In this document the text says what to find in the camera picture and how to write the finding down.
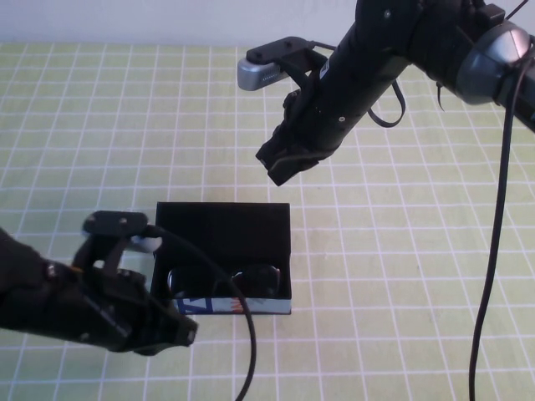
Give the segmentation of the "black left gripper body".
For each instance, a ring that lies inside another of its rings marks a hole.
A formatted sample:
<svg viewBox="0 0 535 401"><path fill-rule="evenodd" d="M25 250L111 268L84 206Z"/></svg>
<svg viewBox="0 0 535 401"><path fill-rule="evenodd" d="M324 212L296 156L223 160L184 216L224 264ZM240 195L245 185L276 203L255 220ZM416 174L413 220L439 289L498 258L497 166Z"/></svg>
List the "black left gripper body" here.
<svg viewBox="0 0 535 401"><path fill-rule="evenodd" d="M118 269L89 276L74 266L48 262L48 336L105 348L142 353L148 292L145 276Z"/></svg>

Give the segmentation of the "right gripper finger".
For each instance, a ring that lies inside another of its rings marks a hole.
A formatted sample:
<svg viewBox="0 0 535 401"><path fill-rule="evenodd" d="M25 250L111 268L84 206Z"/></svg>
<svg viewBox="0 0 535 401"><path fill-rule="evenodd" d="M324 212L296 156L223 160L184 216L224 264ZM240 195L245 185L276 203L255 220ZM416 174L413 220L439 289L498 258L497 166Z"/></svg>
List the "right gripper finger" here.
<svg viewBox="0 0 535 401"><path fill-rule="evenodd" d="M282 153L267 161L267 174L275 185L281 186L295 175L312 169L330 156L330 152Z"/></svg>
<svg viewBox="0 0 535 401"><path fill-rule="evenodd" d="M265 168L290 168L301 162L297 142L283 137L272 137L261 146L256 158Z"/></svg>

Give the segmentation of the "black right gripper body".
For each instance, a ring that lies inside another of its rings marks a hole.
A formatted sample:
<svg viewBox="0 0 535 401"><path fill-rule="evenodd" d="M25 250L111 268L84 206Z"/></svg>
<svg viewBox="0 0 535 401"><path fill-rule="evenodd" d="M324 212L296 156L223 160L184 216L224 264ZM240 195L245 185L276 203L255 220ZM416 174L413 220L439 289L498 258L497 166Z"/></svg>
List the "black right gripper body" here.
<svg viewBox="0 0 535 401"><path fill-rule="evenodd" d="M333 152L392 82L391 62L331 62L313 89L297 96L273 138L284 147Z"/></svg>

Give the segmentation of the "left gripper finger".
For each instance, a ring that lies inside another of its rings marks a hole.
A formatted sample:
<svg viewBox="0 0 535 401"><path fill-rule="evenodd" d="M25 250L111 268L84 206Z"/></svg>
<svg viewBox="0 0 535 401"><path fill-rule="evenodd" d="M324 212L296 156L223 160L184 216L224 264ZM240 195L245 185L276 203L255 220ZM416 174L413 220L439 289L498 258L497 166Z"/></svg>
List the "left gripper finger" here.
<svg viewBox="0 0 535 401"><path fill-rule="evenodd" d="M147 294L147 302L146 332L173 332L181 340L181 345L177 347L189 347L194 343L198 329L196 322L150 293Z"/></svg>
<svg viewBox="0 0 535 401"><path fill-rule="evenodd" d="M133 352L152 357L158 353L181 345L181 340L173 332L141 332L129 338L124 345L124 352Z"/></svg>

